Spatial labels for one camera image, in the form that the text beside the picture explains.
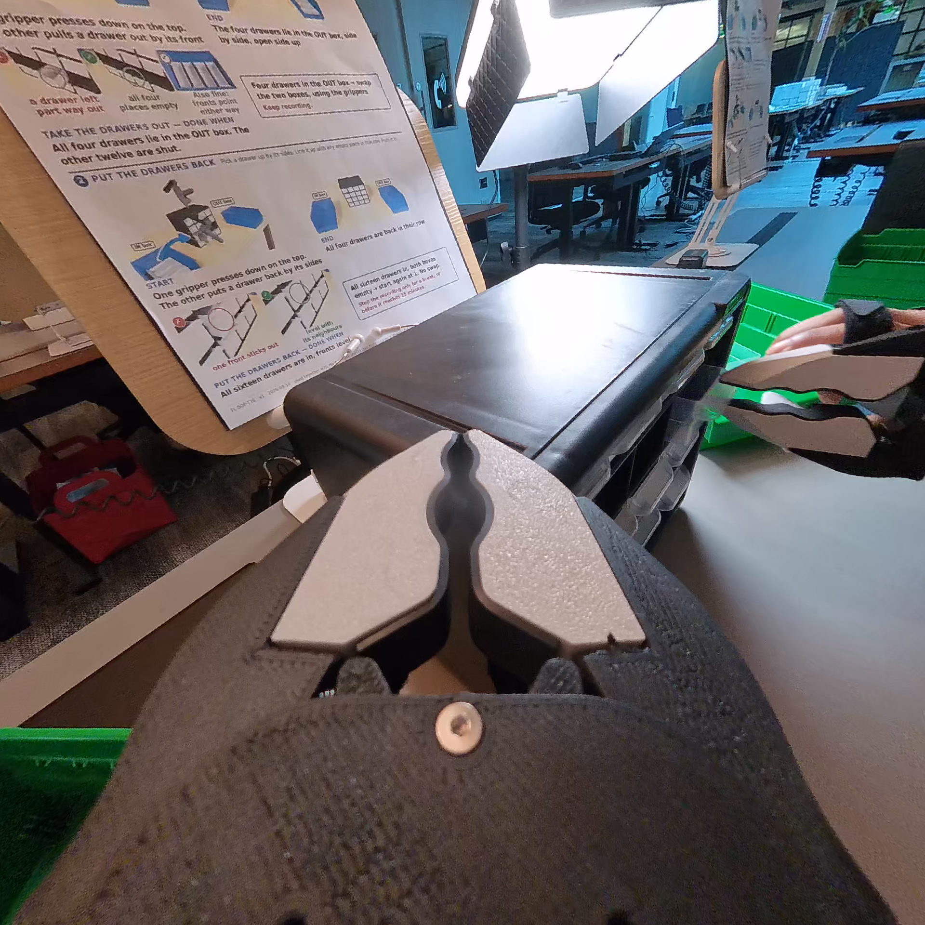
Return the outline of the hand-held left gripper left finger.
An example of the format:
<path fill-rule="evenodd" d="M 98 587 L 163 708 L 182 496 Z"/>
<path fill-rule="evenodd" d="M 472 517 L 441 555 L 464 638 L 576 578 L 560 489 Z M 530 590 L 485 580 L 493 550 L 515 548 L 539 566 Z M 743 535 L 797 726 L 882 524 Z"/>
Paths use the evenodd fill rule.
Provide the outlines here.
<path fill-rule="evenodd" d="M 272 630 L 275 647 L 368 658 L 391 688 L 444 647 L 449 548 L 436 500 L 457 438 L 440 431 L 412 445 L 343 496 Z"/>

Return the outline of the black drawer cabinet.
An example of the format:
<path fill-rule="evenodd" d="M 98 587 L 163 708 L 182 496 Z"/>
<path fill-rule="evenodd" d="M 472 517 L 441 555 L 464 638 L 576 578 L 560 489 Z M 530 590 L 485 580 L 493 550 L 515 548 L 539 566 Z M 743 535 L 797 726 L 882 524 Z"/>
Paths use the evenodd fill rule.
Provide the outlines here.
<path fill-rule="evenodd" d="M 591 502 L 608 451 L 701 364 L 726 367 L 750 278 L 540 264 L 293 388 L 326 496 L 440 429 L 483 431 Z"/>

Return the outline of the wooden side table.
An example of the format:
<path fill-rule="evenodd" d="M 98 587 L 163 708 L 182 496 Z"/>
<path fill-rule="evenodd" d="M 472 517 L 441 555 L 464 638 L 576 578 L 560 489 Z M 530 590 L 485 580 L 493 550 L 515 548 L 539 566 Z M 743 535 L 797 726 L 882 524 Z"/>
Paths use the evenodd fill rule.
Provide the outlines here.
<path fill-rule="evenodd" d="M 1 393 L 102 359 L 82 323 L 61 301 L 1 325 Z"/>

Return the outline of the studio softbox light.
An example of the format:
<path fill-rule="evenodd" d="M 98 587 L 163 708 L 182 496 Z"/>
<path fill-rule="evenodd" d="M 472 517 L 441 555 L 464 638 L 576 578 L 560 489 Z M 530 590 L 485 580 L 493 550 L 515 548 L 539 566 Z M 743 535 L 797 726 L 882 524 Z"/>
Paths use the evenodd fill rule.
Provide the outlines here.
<path fill-rule="evenodd" d="M 718 1 L 475 1 L 456 73 L 476 166 L 515 172 L 516 271 L 527 254 L 527 167 L 585 155 L 580 92 L 597 87 L 600 144 L 708 52 Z"/>

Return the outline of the red tote bag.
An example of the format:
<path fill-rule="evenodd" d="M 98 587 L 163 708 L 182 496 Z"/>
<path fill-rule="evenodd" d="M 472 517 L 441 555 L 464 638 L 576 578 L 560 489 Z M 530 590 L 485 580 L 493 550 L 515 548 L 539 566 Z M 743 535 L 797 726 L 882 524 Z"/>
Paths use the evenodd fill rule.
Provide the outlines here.
<path fill-rule="evenodd" d="M 38 521 L 93 564 L 178 520 L 130 445 L 114 437 L 75 436 L 42 450 L 26 490 Z"/>

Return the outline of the set of clear drawers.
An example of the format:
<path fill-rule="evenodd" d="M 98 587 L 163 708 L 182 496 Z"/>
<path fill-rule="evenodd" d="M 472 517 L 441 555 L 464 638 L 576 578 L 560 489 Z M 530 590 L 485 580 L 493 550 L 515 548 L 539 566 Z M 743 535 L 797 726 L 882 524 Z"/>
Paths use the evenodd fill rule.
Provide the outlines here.
<path fill-rule="evenodd" d="M 720 376 L 710 364 L 687 370 L 608 451 L 592 501 L 643 546 L 684 498 L 706 432 L 706 396 Z"/>

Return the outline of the white instruction sheet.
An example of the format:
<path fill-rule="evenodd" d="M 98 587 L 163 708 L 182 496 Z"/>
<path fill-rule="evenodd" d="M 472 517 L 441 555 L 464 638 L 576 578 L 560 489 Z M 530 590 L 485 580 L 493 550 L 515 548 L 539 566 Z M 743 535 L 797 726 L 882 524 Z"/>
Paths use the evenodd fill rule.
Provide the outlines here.
<path fill-rule="evenodd" d="M 724 180 L 730 190 L 740 191 L 767 171 L 771 57 L 780 3 L 730 1 L 725 12 Z"/>
<path fill-rule="evenodd" d="M 476 294 L 355 2 L 2 2 L 2 108 L 233 429 Z"/>

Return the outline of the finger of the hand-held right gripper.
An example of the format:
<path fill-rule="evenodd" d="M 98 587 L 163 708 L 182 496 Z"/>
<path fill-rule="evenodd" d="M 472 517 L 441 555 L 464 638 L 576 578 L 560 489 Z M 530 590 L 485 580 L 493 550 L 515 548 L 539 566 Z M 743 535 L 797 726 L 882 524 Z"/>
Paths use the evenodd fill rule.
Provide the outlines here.
<path fill-rule="evenodd" d="M 865 458 L 877 442 L 872 422 L 851 405 L 732 400 L 723 416 L 754 436 L 794 451 Z"/>
<path fill-rule="evenodd" d="M 850 399 L 879 400 L 908 387 L 922 366 L 919 356 L 844 354 L 819 345 L 757 358 L 723 373 L 720 380 L 754 391 L 831 391 Z"/>

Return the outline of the stack of green bins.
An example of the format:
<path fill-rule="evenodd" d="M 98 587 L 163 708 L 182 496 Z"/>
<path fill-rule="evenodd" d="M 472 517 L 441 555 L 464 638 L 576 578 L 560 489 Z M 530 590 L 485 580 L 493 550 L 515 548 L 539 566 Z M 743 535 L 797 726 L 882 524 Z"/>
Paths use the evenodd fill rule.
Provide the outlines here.
<path fill-rule="evenodd" d="M 924 229 L 860 230 L 839 250 L 823 302 L 867 300 L 888 308 L 924 306 Z"/>

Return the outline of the person's right hand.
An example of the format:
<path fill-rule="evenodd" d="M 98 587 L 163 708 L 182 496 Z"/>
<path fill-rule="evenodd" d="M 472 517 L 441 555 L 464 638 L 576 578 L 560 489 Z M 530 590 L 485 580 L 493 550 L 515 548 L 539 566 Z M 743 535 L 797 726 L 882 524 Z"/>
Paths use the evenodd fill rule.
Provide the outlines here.
<path fill-rule="evenodd" d="M 909 330 L 924 325 L 924 309 L 888 309 L 891 318 L 889 330 Z M 769 344 L 765 355 L 785 353 L 818 345 L 841 345 L 846 343 L 846 316 L 843 309 L 835 307 L 829 311 L 805 319 L 784 330 Z"/>

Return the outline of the clear plastic drawer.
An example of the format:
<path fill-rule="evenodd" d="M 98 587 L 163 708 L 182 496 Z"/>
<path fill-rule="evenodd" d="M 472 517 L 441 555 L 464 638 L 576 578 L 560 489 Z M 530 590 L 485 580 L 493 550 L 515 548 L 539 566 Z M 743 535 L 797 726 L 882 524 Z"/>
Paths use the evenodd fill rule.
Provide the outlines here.
<path fill-rule="evenodd" d="M 723 382 L 726 372 L 722 367 L 703 364 L 687 383 L 686 396 L 694 403 L 696 421 L 709 423 L 722 417 L 734 399 L 736 387 Z"/>

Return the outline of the wooden document stand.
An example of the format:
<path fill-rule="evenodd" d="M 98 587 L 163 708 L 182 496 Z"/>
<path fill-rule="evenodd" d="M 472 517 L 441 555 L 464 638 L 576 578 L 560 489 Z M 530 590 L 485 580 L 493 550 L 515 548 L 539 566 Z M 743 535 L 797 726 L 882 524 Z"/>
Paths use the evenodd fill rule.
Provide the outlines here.
<path fill-rule="evenodd" d="M 723 7 L 723 29 L 725 33 L 726 4 Z M 706 268 L 709 269 L 734 269 L 749 258 L 758 248 L 759 244 L 753 241 L 748 242 L 731 242 L 720 241 L 723 227 L 733 212 L 733 207 L 741 191 L 748 187 L 756 185 L 768 174 L 767 171 L 761 179 L 751 183 L 740 191 L 732 191 L 725 185 L 725 160 L 724 160 L 724 142 L 723 130 L 725 128 L 726 112 L 726 93 L 728 90 L 727 69 L 726 69 L 726 44 L 725 56 L 715 71 L 712 85 L 712 160 L 711 160 L 711 183 L 712 196 L 711 201 L 705 207 L 700 223 L 695 231 L 694 236 L 684 248 L 678 250 L 675 254 L 668 257 L 665 266 L 677 267 L 678 255 L 690 248 L 707 248 L 710 250 L 710 259 Z"/>
<path fill-rule="evenodd" d="M 436 188 L 471 274 L 485 289 L 449 182 Z M 245 454 L 289 430 L 266 414 L 225 428 L 139 299 L 77 216 L 2 108 L 2 226 L 34 273 L 77 318 L 158 429 L 188 449 Z"/>

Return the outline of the green plastic bin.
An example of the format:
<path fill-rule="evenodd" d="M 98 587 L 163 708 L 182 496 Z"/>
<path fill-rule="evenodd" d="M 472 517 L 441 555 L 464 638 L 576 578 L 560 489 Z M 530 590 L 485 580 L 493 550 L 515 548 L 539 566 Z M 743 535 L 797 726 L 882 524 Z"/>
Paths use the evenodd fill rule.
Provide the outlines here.
<path fill-rule="evenodd" d="M 106 788 L 130 728 L 1 730 L 1 922 L 50 872 Z"/>
<path fill-rule="evenodd" d="M 793 325 L 827 312 L 831 307 L 802 296 L 753 282 L 740 318 L 726 370 L 756 360 L 769 344 Z M 700 445 L 701 450 L 718 449 L 755 437 L 730 421 L 725 415 L 711 411 Z"/>

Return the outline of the light desk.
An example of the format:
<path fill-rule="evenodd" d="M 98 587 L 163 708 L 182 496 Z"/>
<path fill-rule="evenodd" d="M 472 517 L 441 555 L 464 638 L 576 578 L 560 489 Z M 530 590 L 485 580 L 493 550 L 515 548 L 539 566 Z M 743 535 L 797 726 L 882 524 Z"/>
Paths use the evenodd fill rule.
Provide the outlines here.
<path fill-rule="evenodd" d="M 923 497 L 742 442 L 702 455 L 654 545 L 901 923 L 924 919 Z M 207 607 L 318 506 L 277 503 L 8 675 L 2 727 L 131 725 Z"/>

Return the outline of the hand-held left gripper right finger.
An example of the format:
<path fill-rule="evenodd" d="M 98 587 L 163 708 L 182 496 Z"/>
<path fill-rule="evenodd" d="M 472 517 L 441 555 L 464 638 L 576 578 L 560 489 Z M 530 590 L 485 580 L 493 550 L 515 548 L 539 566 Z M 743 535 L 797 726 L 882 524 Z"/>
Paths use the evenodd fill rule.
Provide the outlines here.
<path fill-rule="evenodd" d="M 552 659 L 645 647 L 647 635 L 578 500 L 481 431 L 464 436 L 484 521 L 471 548 L 470 633 L 497 688 L 529 688 Z"/>

